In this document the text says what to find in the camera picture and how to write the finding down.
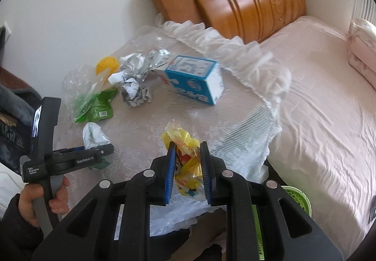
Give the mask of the person's left hand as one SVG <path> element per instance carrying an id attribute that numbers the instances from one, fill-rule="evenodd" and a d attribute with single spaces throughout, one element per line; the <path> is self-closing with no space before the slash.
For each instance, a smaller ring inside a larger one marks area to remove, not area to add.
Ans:
<path id="1" fill-rule="evenodd" d="M 63 215 L 69 212 L 69 199 L 67 191 L 69 185 L 69 179 L 64 176 L 62 185 L 56 192 L 55 199 L 49 201 L 49 206 L 52 210 L 52 213 Z M 39 198 L 43 198 L 43 195 L 43 187 L 39 184 L 32 183 L 27 184 L 20 193 L 18 205 L 19 213 L 26 222 L 30 223 L 33 227 L 36 228 L 39 227 L 39 222 L 32 202 Z"/>

